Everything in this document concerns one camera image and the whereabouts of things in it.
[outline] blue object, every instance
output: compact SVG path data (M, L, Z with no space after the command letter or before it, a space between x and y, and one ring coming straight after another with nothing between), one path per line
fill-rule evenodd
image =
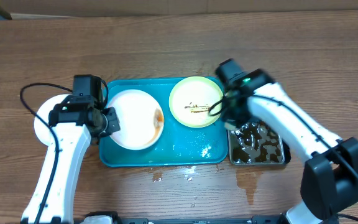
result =
M108 84L109 101L124 90L142 90L150 94L160 104L165 122L160 139L147 149L129 150L110 137L102 138L99 152L104 164L110 167L217 164L227 156L227 131L220 119L205 128L189 128L172 116L169 95L182 79L114 80ZM217 79L209 79L222 88Z

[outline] wooden table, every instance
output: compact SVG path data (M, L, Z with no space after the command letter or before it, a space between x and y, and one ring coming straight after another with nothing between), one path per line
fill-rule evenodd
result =
M358 138L358 11L0 21L0 223L20 220L46 150L19 101L22 86L71 86L73 75L85 73L107 81L213 75L230 57L248 71L266 69L328 129ZM60 93L42 87L25 97L36 110ZM112 169L91 147L74 213L116 210L152 219L274 214L300 201L302 172L297 158L282 169L236 167L227 159ZM358 216L358 204L344 212Z

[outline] metal container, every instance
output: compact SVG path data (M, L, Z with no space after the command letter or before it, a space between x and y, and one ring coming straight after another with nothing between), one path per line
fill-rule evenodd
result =
M229 131L229 157L234 165L285 165L291 159L288 146L257 119L240 130Z

